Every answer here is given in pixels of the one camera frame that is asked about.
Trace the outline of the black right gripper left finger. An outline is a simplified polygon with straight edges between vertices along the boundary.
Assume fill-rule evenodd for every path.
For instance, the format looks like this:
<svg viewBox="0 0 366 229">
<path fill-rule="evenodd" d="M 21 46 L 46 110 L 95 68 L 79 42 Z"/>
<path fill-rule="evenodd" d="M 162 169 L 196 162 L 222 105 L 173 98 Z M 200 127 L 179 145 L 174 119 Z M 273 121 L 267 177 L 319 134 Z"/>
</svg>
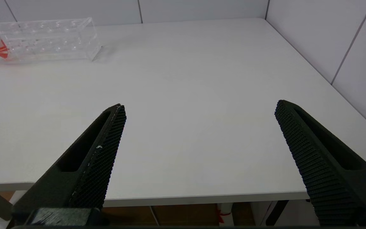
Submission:
<svg viewBox="0 0 366 229">
<path fill-rule="evenodd" d="M 23 229 L 100 225 L 126 119 L 121 104 L 104 110 L 14 204 L 14 225 Z"/>
</svg>

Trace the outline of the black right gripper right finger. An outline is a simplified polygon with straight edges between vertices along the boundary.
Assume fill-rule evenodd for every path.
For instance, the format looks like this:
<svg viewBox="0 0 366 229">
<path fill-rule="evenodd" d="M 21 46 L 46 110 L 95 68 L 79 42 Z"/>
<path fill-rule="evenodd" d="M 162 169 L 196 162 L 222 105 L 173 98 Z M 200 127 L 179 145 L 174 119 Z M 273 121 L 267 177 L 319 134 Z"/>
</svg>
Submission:
<svg viewBox="0 0 366 229">
<path fill-rule="evenodd" d="M 366 226 L 366 161 L 295 103 L 274 112 L 321 226 Z"/>
</svg>

